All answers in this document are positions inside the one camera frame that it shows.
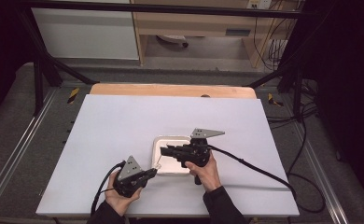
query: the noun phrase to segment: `small white tray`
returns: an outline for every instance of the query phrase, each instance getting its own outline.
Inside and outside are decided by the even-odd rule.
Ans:
[[[182,168],[181,162],[175,158],[161,156],[160,147],[183,146],[190,143],[188,136],[158,136],[153,142],[152,168],[155,168],[158,161],[161,168],[157,172],[158,175],[188,175],[189,169]]]

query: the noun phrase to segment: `white tabletop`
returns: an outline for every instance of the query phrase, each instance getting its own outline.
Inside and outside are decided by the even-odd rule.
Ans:
[[[147,170],[156,137],[190,135],[194,128],[224,131],[208,143],[287,180],[260,100],[87,95],[36,212],[87,217],[111,167],[133,155]],[[223,154],[214,156],[221,182],[243,215],[299,215],[287,187]],[[193,176],[157,175],[126,216],[206,217],[203,194]]]

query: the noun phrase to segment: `power outlet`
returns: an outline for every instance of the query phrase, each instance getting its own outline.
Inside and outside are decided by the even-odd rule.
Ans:
[[[260,0],[258,4],[258,9],[269,9],[272,0]]]
[[[260,0],[249,0],[246,8],[258,9],[259,4],[260,4]]]

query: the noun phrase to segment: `black sleeve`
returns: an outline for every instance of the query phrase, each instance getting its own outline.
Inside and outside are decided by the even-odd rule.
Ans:
[[[113,208],[104,201],[100,204],[94,215],[89,218],[87,224],[124,224],[124,218],[113,210]]]
[[[231,201],[225,188],[219,187],[203,196],[205,206],[214,224],[240,224],[246,223],[244,216]]]

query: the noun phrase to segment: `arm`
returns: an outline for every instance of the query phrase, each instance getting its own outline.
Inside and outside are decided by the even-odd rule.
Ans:
[[[105,201],[100,204],[94,215],[89,218],[87,224],[124,224],[124,214],[130,204],[139,199],[142,188],[138,189],[131,198],[118,195],[113,189],[116,174],[110,175],[107,189],[111,190],[105,192]]]
[[[220,183],[217,173],[217,162],[210,155],[208,163],[204,167],[196,166],[192,162],[185,162],[191,175],[197,175],[205,189],[203,200],[209,216],[215,224],[240,224],[246,223],[244,216],[234,206],[229,194]]]

